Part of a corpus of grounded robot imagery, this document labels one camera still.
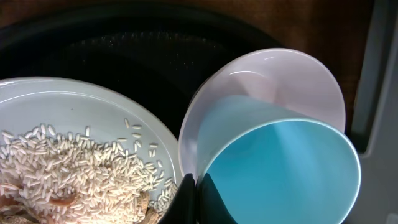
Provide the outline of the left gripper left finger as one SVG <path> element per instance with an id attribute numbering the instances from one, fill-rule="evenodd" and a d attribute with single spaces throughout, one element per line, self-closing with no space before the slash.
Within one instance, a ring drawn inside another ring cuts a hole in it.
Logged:
<path id="1" fill-rule="evenodd" d="M 195 199 L 195 181 L 192 174 L 187 174 L 159 224 L 196 224 Z"/>

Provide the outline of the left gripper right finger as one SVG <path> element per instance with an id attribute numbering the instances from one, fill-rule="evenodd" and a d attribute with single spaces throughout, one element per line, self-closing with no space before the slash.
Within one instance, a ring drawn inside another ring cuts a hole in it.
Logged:
<path id="1" fill-rule="evenodd" d="M 197 185 L 196 216 L 199 224 L 237 224 L 226 208 L 210 174 Z"/>

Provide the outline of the blue plastic cup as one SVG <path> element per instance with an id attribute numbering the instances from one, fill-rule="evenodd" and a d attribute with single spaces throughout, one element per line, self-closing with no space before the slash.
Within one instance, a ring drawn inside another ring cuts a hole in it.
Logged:
<path id="1" fill-rule="evenodd" d="M 206 175 L 238 223 L 341 223 L 361 183 L 342 132 L 244 95 L 221 98 L 201 122 L 198 181 Z"/>

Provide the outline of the pink shallow bowl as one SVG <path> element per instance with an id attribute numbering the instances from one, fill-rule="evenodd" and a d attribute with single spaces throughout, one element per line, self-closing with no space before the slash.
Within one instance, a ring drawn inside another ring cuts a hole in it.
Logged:
<path id="1" fill-rule="evenodd" d="M 330 124 L 343 132 L 346 111 L 340 86 L 319 60 L 293 49 L 262 49 L 240 56 L 196 90 L 178 137 L 183 175 L 195 174 L 197 136 L 204 115 L 224 96 L 247 95 Z"/>

